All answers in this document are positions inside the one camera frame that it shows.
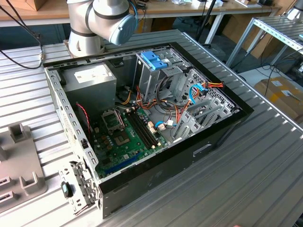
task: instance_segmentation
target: slotted aluminum workbench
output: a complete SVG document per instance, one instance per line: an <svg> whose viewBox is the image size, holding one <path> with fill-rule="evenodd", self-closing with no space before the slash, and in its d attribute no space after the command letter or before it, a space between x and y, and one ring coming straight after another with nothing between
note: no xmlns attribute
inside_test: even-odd
<svg viewBox="0 0 303 227"><path fill-rule="evenodd" d="M1 226L290 227L303 212L302 129L187 34L178 30L134 35L124 47L178 42L240 95L254 113L216 151L106 220L96 207L75 217L57 169L72 159L42 69L25 70L0 55L0 128L29 125L48 190L0 214ZM48 61L69 58L63 44L45 46ZM7 51L36 64L38 47Z"/></svg>
<svg viewBox="0 0 303 227"><path fill-rule="evenodd" d="M260 31L255 37L255 39L252 41L247 52L250 52L250 50L254 48L254 46L258 43L261 35L266 32L285 44L282 50L276 55L276 57L271 62L272 65L280 58L280 56L287 49L287 47L290 47L295 51L298 51L299 53L303 54L303 41L299 39L299 35L303 34L303 20L300 23L295 23L293 21L290 21L285 16L257 17L253 18L245 29L242 37L238 41L236 47L234 48L226 63L227 66L231 66L233 60L239 53L240 48L242 47L243 43L245 42L246 38L248 37L254 26L259 27Z"/></svg>

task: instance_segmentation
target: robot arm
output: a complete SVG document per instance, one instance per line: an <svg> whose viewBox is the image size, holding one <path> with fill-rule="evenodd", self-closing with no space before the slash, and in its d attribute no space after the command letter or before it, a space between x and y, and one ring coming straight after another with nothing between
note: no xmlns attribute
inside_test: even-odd
<svg viewBox="0 0 303 227"><path fill-rule="evenodd" d="M300 23L303 18L303 0L298 0L287 12L287 18L296 23Z"/></svg>
<svg viewBox="0 0 303 227"><path fill-rule="evenodd" d="M70 52L77 56L102 53L102 38L124 44L136 29L127 0L67 0L71 35Z"/></svg>

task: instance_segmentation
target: motherboard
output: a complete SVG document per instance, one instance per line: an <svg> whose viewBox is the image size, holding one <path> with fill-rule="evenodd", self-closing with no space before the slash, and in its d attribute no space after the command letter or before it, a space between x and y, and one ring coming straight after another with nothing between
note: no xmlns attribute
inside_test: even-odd
<svg viewBox="0 0 303 227"><path fill-rule="evenodd" d="M139 108L128 113L106 112L106 117L94 124L94 151L99 160L96 171L100 176L114 173L168 145L160 134L151 133L149 122Z"/></svg>

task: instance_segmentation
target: yellow wire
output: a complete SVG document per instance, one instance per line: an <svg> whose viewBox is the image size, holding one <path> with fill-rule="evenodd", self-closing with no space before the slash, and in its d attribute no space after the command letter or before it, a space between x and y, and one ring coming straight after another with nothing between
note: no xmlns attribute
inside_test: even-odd
<svg viewBox="0 0 303 227"><path fill-rule="evenodd" d="M121 103L121 104L122 104L122 105L128 104L128 102L130 101L130 99L131 99L131 91L129 91L129 93L128 93L128 98L127 98L127 100L126 100L125 102Z"/></svg>

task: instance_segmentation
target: cardboard box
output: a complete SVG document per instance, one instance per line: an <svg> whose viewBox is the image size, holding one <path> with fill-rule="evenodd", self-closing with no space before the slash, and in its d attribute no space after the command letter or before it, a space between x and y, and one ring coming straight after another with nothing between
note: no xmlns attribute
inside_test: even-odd
<svg viewBox="0 0 303 227"><path fill-rule="evenodd" d="M15 8L38 11L47 0L10 0ZM8 6L5 0L0 0L0 5Z"/></svg>
<svg viewBox="0 0 303 227"><path fill-rule="evenodd" d="M267 81L264 79L255 85L255 89L262 95L265 94ZM302 123L303 105L299 105L300 101L290 96L289 93L303 100L303 92L284 77L269 80L266 98L294 121Z"/></svg>

